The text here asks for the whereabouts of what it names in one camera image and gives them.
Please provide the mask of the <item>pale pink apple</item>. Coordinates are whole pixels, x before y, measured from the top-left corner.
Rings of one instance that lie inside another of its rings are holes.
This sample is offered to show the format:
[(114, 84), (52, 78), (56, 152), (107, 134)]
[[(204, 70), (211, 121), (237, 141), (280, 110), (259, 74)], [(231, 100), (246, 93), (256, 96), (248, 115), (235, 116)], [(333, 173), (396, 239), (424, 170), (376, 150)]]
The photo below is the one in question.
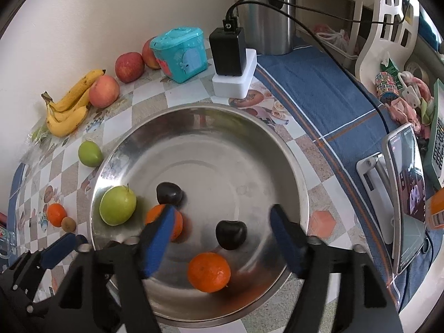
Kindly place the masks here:
[(90, 103), (93, 107), (106, 108), (112, 105), (120, 94), (116, 80), (109, 75), (100, 76), (90, 88)]

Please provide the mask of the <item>dark plum bottom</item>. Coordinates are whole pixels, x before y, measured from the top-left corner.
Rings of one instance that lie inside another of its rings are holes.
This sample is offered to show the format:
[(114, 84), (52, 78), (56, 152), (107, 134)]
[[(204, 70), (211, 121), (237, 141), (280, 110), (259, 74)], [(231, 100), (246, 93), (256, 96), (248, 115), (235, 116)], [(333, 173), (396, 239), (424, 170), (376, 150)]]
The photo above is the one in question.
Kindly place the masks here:
[(244, 244), (248, 228), (242, 221), (221, 220), (215, 229), (218, 244), (225, 250), (235, 250)]

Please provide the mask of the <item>round green apple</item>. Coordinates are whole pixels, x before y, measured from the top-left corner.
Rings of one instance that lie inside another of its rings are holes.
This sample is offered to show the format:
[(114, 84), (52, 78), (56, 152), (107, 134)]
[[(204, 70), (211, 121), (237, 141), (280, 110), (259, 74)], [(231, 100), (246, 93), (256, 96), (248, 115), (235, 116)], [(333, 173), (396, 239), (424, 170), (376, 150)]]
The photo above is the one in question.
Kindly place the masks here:
[(114, 186), (102, 197), (99, 215), (109, 226), (124, 224), (134, 213), (137, 197), (128, 186)]

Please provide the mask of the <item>dark plum top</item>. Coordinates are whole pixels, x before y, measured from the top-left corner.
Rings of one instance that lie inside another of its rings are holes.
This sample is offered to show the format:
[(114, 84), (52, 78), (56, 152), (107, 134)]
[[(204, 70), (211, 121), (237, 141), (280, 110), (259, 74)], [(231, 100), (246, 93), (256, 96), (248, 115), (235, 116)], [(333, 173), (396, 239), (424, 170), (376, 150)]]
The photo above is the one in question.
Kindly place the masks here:
[(184, 191), (172, 182), (161, 182), (158, 184), (156, 194), (160, 205), (180, 206), (184, 198)]

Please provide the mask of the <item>white wooden chair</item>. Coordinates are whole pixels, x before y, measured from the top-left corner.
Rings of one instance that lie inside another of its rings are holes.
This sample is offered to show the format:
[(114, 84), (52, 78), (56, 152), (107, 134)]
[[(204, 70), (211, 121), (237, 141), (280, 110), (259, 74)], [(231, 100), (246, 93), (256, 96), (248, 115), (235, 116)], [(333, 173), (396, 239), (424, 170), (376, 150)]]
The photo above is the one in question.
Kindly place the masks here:
[(420, 4), (418, 0), (351, 0), (354, 2), (351, 24), (350, 55), (357, 33), (364, 24), (364, 7), (372, 9), (369, 35), (354, 64), (356, 78), (369, 92), (375, 93), (375, 77), (381, 62), (390, 57), (395, 66), (404, 69), (418, 37)]

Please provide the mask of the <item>orange tangerine top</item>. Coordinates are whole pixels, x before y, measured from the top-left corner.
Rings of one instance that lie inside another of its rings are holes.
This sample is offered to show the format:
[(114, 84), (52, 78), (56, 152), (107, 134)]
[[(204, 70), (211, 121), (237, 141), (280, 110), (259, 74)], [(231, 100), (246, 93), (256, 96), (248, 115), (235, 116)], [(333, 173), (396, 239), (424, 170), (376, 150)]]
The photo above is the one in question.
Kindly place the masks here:
[(62, 226), (63, 219), (66, 217), (66, 210), (61, 204), (53, 203), (48, 206), (47, 219), (52, 226), (60, 228)]

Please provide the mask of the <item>dark plum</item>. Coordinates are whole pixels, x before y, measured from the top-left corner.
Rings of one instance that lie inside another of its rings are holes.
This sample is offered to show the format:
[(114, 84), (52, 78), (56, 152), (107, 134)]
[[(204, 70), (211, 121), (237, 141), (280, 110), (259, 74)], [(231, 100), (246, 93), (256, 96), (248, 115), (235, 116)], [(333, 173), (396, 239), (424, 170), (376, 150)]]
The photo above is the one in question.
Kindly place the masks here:
[(172, 182), (161, 182), (158, 184), (156, 194), (160, 205), (180, 206), (184, 198), (184, 191)]
[(235, 250), (244, 244), (248, 228), (242, 221), (221, 220), (215, 229), (218, 244), (225, 250)]

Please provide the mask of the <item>glass mug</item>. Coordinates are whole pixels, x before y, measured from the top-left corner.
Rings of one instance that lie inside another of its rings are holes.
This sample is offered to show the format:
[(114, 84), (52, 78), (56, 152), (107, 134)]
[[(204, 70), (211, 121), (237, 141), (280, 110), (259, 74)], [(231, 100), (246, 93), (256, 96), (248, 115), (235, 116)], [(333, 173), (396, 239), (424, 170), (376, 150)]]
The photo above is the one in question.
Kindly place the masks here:
[(17, 257), (16, 234), (3, 226), (0, 226), (0, 257), (2, 259)]

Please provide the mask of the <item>steel thermos jug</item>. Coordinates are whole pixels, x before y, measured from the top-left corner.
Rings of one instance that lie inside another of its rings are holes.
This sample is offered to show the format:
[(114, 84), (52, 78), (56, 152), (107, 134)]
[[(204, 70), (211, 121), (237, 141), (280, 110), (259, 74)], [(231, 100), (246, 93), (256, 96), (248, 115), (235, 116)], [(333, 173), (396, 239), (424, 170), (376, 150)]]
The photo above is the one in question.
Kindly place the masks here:
[(293, 49), (296, 0), (252, 0), (237, 7), (246, 45), (262, 55), (284, 55)]

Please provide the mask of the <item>orange tangerine bottom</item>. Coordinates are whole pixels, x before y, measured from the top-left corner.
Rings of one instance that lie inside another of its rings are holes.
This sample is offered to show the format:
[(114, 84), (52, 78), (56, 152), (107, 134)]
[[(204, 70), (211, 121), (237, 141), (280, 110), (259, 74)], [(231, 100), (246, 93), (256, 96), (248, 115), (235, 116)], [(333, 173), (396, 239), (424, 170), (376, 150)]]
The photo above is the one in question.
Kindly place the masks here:
[(189, 262), (187, 279), (197, 290), (213, 293), (223, 289), (231, 278), (230, 266), (217, 253), (200, 253)]

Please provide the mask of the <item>orange tangerine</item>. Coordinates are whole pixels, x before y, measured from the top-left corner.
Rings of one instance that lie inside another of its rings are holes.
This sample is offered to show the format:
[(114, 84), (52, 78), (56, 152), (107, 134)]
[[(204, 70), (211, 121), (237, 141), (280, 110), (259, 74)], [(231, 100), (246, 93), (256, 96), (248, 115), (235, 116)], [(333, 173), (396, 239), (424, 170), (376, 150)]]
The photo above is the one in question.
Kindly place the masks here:
[[(145, 216), (145, 223), (146, 224), (153, 223), (162, 213), (165, 207), (166, 207), (165, 204), (160, 204), (160, 205), (155, 205), (153, 208), (151, 208)], [(184, 225), (184, 220), (181, 212), (177, 208), (174, 208), (174, 212), (175, 212), (175, 224), (172, 230), (170, 241), (176, 241), (178, 239), (178, 237), (182, 234), (183, 225)]]
[(62, 226), (63, 219), (66, 217), (66, 210), (61, 204), (53, 203), (48, 206), (47, 219), (52, 226), (60, 228)]
[(230, 266), (217, 253), (200, 253), (189, 262), (187, 279), (197, 290), (213, 293), (223, 289), (231, 278)]

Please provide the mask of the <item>red apple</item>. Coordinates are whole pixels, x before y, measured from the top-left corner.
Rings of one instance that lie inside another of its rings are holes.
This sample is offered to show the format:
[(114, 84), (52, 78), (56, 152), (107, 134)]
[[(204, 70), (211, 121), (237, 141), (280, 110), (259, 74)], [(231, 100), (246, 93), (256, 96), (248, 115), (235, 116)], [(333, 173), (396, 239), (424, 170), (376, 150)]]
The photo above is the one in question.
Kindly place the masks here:
[(118, 79), (127, 84), (142, 76), (145, 70), (145, 63), (140, 53), (124, 53), (117, 58), (114, 70)]
[(145, 65), (153, 70), (160, 70), (160, 65), (157, 62), (157, 59), (153, 53), (153, 51), (150, 48), (150, 43), (153, 40), (153, 38), (148, 39), (143, 48), (142, 48), (142, 58), (145, 62)]

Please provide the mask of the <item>black charger on white base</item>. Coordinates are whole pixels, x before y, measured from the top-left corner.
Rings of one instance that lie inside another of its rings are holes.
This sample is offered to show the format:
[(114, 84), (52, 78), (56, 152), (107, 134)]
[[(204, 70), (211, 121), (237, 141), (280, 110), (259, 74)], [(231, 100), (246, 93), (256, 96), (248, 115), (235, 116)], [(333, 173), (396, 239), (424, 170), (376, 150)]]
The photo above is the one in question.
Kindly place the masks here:
[(244, 29), (235, 17), (226, 17), (223, 26), (209, 35), (215, 74), (212, 78), (217, 97), (244, 99), (248, 94), (257, 51), (246, 47)]

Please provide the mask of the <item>large steel plate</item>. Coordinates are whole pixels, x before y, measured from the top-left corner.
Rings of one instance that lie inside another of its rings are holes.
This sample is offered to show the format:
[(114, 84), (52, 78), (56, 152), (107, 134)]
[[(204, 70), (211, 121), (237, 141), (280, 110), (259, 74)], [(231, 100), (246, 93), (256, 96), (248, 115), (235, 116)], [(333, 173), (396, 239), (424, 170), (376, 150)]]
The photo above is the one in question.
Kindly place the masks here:
[[(290, 276), (269, 224), (281, 205), (290, 221), (309, 225), (309, 195), (290, 148), (260, 119), (218, 104), (172, 107), (127, 132), (103, 162), (90, 205), (90, 239), (95, 249), (138, 235), (157, 204), (156, 187), (172, 182), (184, 191), (184, 228), (168, 245), (145, 291), (162, 323), (208, 328), (236, 321), (271, 298)], [(128, 186), (137, 197), (133, 215), (118, 226), (99, 215), (103, 195)], [(242, 221), (247, 238), (235, 250), (216, 239), (221, 220)], [(214, 252), (229, 263), (224, 289), (203, 293), (187, 279), (189, 261)]]

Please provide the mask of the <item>brown kiwi fruit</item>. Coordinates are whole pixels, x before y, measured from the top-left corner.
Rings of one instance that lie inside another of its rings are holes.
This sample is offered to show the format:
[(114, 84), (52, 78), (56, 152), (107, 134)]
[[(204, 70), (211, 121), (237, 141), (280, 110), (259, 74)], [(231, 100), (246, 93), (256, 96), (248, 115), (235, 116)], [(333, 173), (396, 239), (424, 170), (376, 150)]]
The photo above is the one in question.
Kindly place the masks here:
[(61, 228), (64, 232), (74, 233), (77, 228), (77, 223), (69, 216), (65, 216), (61, 221)]

